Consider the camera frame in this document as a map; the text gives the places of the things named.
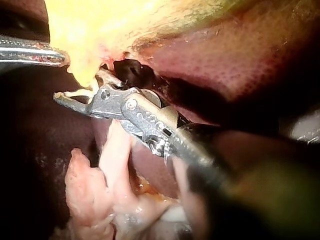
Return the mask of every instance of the silver metal rod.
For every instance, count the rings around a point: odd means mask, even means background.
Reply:
[[[0,63],[20,63],[63,67],[70,63],[68,54],[47,42],[0,35]]]

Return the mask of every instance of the yellow fat tissue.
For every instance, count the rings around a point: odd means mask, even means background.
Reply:
[[[69,72],[95,91],[95,74],[112,65],[139,38],[176,34],[221,17],[244,0],[45,0],[50,44],[66,51]]]

